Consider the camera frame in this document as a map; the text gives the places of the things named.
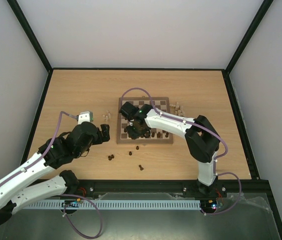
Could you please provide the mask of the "light chess pieces pile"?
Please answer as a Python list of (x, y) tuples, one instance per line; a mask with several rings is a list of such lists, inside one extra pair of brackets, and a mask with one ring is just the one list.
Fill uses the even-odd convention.
[(109, 110), (106, 110), (106, 111), (102, 114), (102, 117), (103, 117), (103, 120), (108, 123), (108, 122), (110, 122), (111, 119), (112, 119), (112, 112), (109, 111)]
[(180, 117), (184, 117), (185, 116), (185, 111), (184, 111), (184, 107), (182, 105), (180, 105), (178, 102), (176, 102), (175, 104), (169, 104), (170, 106), (170, 112), (174, 115), (180, 116)]

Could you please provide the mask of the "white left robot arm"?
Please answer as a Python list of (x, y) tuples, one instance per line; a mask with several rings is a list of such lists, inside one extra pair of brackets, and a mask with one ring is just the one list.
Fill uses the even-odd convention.
[(75, 193), (79, 180), (71, 170), (64, 170), (41, 183), (35, 181), (88, 153), (91, 146), (109, 140), (109, 125), (97, 127), (87, 121), (76, 125), (72, 131), (49, 139), (26, 162), (0, 179), (0, 225), (32, 203)]

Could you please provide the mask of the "light chess pieces left pile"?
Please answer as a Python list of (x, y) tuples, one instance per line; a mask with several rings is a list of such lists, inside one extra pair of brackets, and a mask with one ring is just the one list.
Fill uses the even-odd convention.
[(112, 119), (112, 112), (109, 111), (109, 110), (106, 110), (106, 111), (102, 114), (102, 117), (103, 117), (103, 120), (108, 123), (108, 122), (110, 122), (111, 119)]

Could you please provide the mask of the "wooden chess board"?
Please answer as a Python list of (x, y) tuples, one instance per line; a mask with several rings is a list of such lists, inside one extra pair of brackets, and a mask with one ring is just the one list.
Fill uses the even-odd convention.
[[(125, 102), (129, 102), (135, 107), (141, 108), (144, 104), (151, 105), (150, 99), (148, 97), (124, 97), (122, 100), (119, 98), (118, 109), (125, 104)], [(158, 110), (162, 110), (166, 113), (170, 113), (169, 106), (169, 98), (168, 97), (153, 97), (153, 104)], [(124, 129), (129, 125), (128, 120), (126, 120), (121, 114), (118, 114), (117, 119), (117, 134), (116, 134), (116, 143), (117, 144), (141, 144), (141, 145), (149, 145), (149, 144), (167, 144), (171, 145), (173, 143), (173, 135), (169, 132), (158, 128), (152, 128), (150, 133), (155, 133), (155, 137), (144, 138), (140, 137), (138, 139), (131, 139), (128, 136), (128, 133), (124, 133)], [(161, 133), (161, 137), (157, 138), (157, 133)]]

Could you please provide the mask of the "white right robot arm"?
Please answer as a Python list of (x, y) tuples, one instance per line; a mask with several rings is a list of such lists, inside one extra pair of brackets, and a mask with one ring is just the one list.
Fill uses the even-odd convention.
[(149, 137), (151, 129), (183, 138), (190, 155), (198, 162), (198, 191), (209, 196), (216, 190), (216, 161), (228, 153), (228, 146), (205, 116), (183, 117), (149, 104), (138, 108), (129, 102), (120, 107), (119, 114), (129, 122), (125, 129), (133, 140)]

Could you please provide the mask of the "dark chess pieces left cluster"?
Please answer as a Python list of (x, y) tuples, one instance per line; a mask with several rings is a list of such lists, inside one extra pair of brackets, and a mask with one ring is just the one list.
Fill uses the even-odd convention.
[(113, 160), (114, 158), (115, 158), (115, 155), (113, 155), (113, 154), (108, 156), (109, 161)]

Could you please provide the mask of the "light chess pieces right pile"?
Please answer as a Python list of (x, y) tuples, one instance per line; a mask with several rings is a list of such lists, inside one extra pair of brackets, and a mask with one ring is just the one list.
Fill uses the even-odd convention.
[(178, 102), (176, 102), (175, 104), (169, 104), (170, 106), (170, 112), (174, 115), (180, 116), (180, 117), (184, 117), (185, 116), (185, 111), (184, 111), (184, 107), (182, 105), (180, 105)]

